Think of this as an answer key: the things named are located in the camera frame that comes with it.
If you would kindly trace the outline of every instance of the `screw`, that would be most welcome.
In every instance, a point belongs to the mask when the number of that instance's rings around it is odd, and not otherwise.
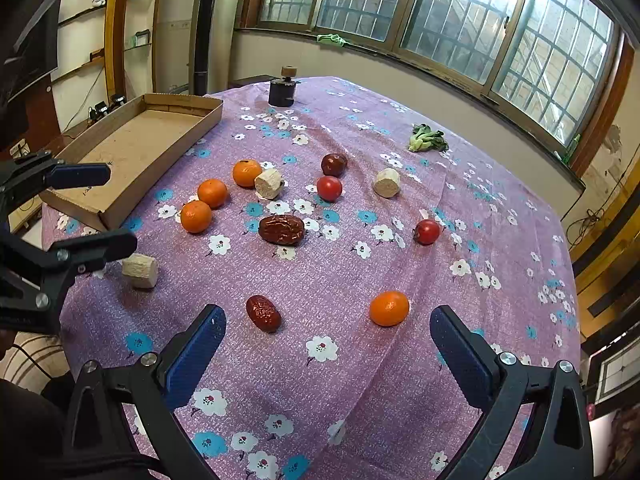
[[[39,292],[36,295],[36,307],[46,308],[49,305],[49,297],[44,292]]]
[[[511,352],[502,352],[500,354],[500,361],[502,361],[506,365],[513,365],[517,361],[516,356]]]
[[[140,358],[140,362],[142,363],[143,366],[154,365],[156,364],[156,361],[158,361],[158,356],[153,352],[147,352]]]
[[[82,366],[82,368],[84,369],[85,372],[87,372],[88,374],[90,374],[91,372],[93,372],[96,368],[98,367],[98,363],[95,361],[87,361],[84,363],[84,365]]]
[[[565,361],[564,359],[560,361],[559,366],[560,366],[560,369],[565,373],[574,371],[574,366],[569,361]]]

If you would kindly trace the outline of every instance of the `floral tablecloth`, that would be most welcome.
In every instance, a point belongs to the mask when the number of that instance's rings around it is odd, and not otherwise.
[[[223,118],[149,191],[125,225],[138,252],[158,259],[152,291],[133,290],[117,262],[80,276],[62,311],[62,340],[74,373],[89,358],[105,367],[158,351],[206,303],[225,309],[226,337],[189,406],[176,416],[223,480],[435,478],[473,425],[470,408],[429,333],[434,307],[449,304],[496,352],[525,364],[578,362],[575,284],[562,227],[551,208],[461,137],[380,94],[335,77],[308,78],[291,108],[273,108],[269,85],[222,92]],[[406,150],[412,123],[446,134],[446,153]],[[320,161],[348,156],[344,193],[316,193]],[[275,201],[231,179],[233,164],[254,158],[286,179]],[[394,167],[401,192],[372,190]],[[219,178],[230,201],[212,225],[191,235],[182,205],[205,179]],[[270,245],[260,218],[300,216],[296,248]],[[442,226],[420,246],[422,218]],[[93,230],[45,207],[43,242]],[[411,311],[381,328],[369,302],[400,290]],[[284,323],[260,332],[245,303],[261,294]],[[136,441],[151,452],[129,412]],[[515,431],[490,476],[510,461]]]

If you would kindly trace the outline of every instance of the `tangerine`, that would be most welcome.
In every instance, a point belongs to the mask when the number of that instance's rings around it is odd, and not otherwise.
[[[201,200],[193,200],[184,205],[180,211],[180,223],[190,233],[201,233],[209,227],[213,213],[211,208]]]
[[[226,195],[225,183],[216,178],[205,180],[198,186],[198,198],[212,209],[223,205]]]
[[[240,187],[255,187],[255,177],[262,173],[262,168],[255,160],[238,160],[231,176]]]
[[[409,314],[409,300],[397,290],[382,292],[369,305],[369,318],[380,326],[402,323],[407,314]]]

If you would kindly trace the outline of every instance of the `cardboard tray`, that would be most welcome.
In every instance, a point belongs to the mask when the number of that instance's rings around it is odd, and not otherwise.
[[[47,189],[41,199],[100,231],[120,227],[146,192],[222,118],[220,99],[144,94],[89,127],[60,152],[69,164],[106,162],[104,186]]]

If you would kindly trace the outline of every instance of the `red tomato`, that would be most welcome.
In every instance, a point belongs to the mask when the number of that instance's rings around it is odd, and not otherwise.
[[[342,183],[334,176],[322,176],[316,182],[318,195],[327,202],[335,202],[342,194]]]
[[[414,240],[422,245],[433,244],[440,236],[440,226],[433,220],[420,220],[414,229]]]

